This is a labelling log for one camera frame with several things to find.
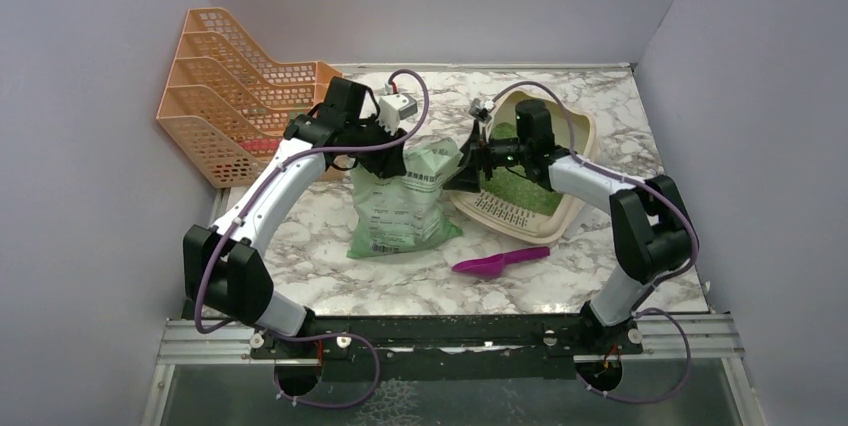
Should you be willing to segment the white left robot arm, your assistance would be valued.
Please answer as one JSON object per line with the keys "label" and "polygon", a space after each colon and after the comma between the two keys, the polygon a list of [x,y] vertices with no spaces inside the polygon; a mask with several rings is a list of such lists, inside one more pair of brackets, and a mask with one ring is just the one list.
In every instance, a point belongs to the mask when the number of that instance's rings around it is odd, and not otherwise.
{"label": "white left robot arm", "polygon": [[313,347],[308,308],[276,292],[263,256],[297,200],[337,157],[348,155],[375,175],[405,175],[407,134],[400,123],[419,112],[418,103],[389,84],[375,101],[375,113],[364,117],[362,107],[373,96],[364,84],[332,79],[323,100],[289,122],[270,162],[236,205],[211,225],[187,231],[184,284],[199,332],[213,330],[201,318],[209,307],[276,332],[277,344],[290,356]]}

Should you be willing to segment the orange mesh file rack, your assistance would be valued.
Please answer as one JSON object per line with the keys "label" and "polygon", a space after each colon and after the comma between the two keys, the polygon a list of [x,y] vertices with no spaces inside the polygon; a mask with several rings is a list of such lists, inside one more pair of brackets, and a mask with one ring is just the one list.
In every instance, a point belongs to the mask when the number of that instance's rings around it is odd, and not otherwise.
{"label": "orange mesh file rack", "polygon": [[341,74],[322,61],[277,62],[229,11],[195,8],[186,14],[156,120],[213,187],[249,186],[288,123]]}

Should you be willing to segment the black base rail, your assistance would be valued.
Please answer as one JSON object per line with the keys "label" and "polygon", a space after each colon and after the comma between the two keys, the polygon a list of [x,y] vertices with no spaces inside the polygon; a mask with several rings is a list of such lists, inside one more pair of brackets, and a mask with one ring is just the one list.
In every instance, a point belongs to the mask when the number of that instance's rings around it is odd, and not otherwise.
{"label": "black base rail", "polygon": [[580,361],[640,354],[628,321],[605,331],[579,314],[319,316],[297,341],[256,332],[250,356],[333,382],[572,380]]}

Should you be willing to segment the white bag sealing clip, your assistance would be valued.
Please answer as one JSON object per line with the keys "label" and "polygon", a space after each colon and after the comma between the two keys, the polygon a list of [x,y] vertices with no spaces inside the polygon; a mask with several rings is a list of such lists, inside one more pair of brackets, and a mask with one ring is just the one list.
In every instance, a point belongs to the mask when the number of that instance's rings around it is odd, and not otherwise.
{"label": "white bag sealing clip", "polygon": [[584,223],[586,222],[586,215],[588,214],[587,205],[585,205],[575,216],[575,218],[571,221],[569,226],[563,233],[563,238],[565,240],[571,240],[574,236],[576,236]]}

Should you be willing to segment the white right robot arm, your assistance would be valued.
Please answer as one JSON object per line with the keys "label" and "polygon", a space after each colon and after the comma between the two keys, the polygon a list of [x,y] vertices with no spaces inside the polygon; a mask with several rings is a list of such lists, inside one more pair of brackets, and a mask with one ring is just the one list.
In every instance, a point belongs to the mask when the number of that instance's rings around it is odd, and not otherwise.
{"label": "white right robot arm", "polygon": [[474,101],[471,132],[460,151],[458,171],[444,184],[448,191],[479,193],[497,169],[519,166],[538,187],[577,198],[611,219],[618,262],[601,290],[583,307],[579,344],[600,353],[617,338],[616,327],[629,321],[662,282],[693,265],[698,238],[674,180],[643,179],[589,161],[572,146],[557,143],[550,110],[539,99],[515,107],[516,135],[488,139],[483,126],[491,112]]}

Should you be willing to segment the beige plastic litter box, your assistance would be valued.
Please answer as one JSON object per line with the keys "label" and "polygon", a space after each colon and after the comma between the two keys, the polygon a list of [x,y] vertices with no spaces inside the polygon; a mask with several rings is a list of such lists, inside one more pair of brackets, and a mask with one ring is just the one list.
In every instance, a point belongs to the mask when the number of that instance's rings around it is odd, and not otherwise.
{"label": "beige plastic litter box", "polygon": [[[594,117],[571,106],[562,109],[551,99],[542,101],[551,114],[556,143],[562,146],[569,144],[570,132],[566,114],[570,113],[578,153],[594,160],[599,149]],[[586,205],[573,196],[563,195],[555,213],[545,216],[515,206],[483,190],[476,194],[451,191],[449,198],[453,205],[470,219],[493,231],[531,244],[546,244],[558,240],[576,214]]]}

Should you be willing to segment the green litter bag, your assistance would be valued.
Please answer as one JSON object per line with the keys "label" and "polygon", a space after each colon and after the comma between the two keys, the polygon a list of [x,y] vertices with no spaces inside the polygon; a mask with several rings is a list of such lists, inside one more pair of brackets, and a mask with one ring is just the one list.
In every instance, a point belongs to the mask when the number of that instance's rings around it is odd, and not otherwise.
{"label": "green litter bag", "polygon": [[458,171],[461,158],[456,141],[444,138],[405,150],[404,176],[380,179],[355,168],[351,179],[357,224],[347,256],[420,252],[462,236],[441,203],[443,185]]}

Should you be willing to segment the purple plastic litter scoop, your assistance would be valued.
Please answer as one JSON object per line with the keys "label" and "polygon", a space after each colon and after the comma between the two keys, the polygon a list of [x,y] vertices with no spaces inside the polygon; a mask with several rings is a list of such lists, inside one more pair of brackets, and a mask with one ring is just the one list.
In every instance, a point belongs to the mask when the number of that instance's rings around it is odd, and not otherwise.
{"label": "purple plastic litter scoop", "polygon": [[536,246],[498,253],[485,258],[461,261],[453,265],[451,271],[476,278],[493,279],[500,277],[509,266],[537,261],[549,256],[549,247]]}

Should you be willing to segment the green litter pellets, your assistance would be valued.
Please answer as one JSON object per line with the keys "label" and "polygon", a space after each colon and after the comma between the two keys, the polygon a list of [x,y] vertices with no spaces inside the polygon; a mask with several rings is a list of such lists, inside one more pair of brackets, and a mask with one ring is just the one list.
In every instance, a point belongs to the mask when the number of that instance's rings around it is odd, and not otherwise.
{"label": "green litter pellets", "polygon": [[536,214],[552,216],[563,195],[548,191],[526,178],[522,166],[495,168],[487,179],[480,174],[481,189],[496,198]]}

